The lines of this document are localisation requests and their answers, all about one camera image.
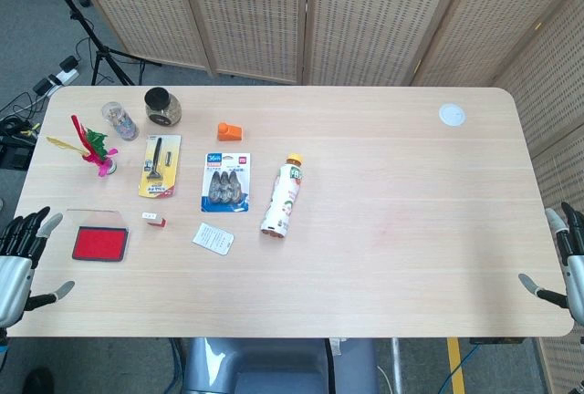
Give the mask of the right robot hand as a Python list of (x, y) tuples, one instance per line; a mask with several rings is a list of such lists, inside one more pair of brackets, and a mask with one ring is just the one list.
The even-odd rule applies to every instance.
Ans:
[(547, 290), (526, 274), (519, 274), (518, 278), (530, 294), (567, 309), (574, 321), (583, 326), (583, 213), (568, 202), (562, 202), (561, 209), (566, 221), (552, 208), (546, 208), (545, 215), (556, 237), (566, 294)]

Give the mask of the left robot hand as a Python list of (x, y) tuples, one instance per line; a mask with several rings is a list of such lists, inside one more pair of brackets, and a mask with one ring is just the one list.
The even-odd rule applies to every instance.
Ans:
[(49, 216), (48, 206), (17, 216), (1, 230), (1, 329), (20, 321), (27, 311), (56, 303), (75, 286), (69, 280), (57, 290), (32, 295), (31, 286), (47, 240), (63, 220), (62, 213)]

